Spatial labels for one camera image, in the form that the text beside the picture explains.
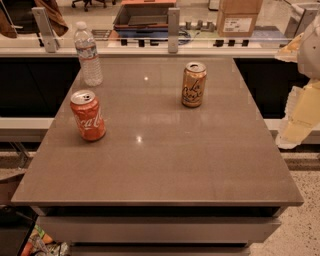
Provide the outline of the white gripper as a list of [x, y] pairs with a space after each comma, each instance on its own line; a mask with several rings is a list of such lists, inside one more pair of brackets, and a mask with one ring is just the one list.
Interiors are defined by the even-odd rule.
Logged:
[[280, 121], [276, 144], [282, 149], [300, 145], [320, 123], [320, 15], [282, 47], [275, 58], [284, 62], [298, 61], [298, 70], [311, 80], [303, 88], [293, 86]]

